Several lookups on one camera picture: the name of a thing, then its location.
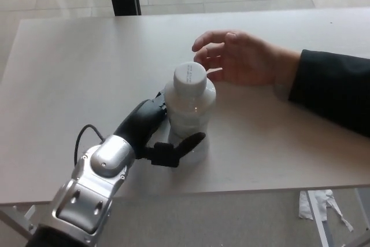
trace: person's right hand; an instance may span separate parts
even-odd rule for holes
[[[208,31],[193,44],[194,61],[206,70],[212,81],[237,85],[286,83],[291,86],[299,62],[299,53],[283,49],[243,31]]]

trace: white cap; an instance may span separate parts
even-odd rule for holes
[[[207,86],[205,68],[196,62],[185,62],[175,69],[173,86],[178,94],[185,97],[201,95]]]

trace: plastic bottle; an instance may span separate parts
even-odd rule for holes
[[[207,135],[208,122],[216,102],[216,89],[201,64],[180,64],[175,69],[173,81],[165,86],[164,97],[171,125],[169,143],[176,146],[196,132],[205,132]],[[182,158],[180,165],[202,160],[208,147],[209,140],[206,136],[192,153]]]

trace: white paper on floor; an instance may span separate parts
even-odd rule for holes
[[[326,208],[333,208],[337,214],[341,217],[343,223],[347,226],[349,231],[353,231],[352,225],[343,217],[341,210],[339,209],[334,199],[333,191],[331,190],[315,190],[314,196],[317,200],[317,206],[319,208],[321,221],[327,220]],[[311,209],[307,200],[306,191],[301,191],[299,195],[299,217],[303,219],[311,219]]]

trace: robotic hand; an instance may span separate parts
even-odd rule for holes
[[[181,157],[204,139],[200,132],[176,148],[160,142],[147,147],[166,113],[163,93],[159,93],[155,99],[140,103],[101,145],[91,147],[78,161],[70,181],[55,195],[26,247],[95,246],[110,215],[113,196],[135,159],[177,167]]]

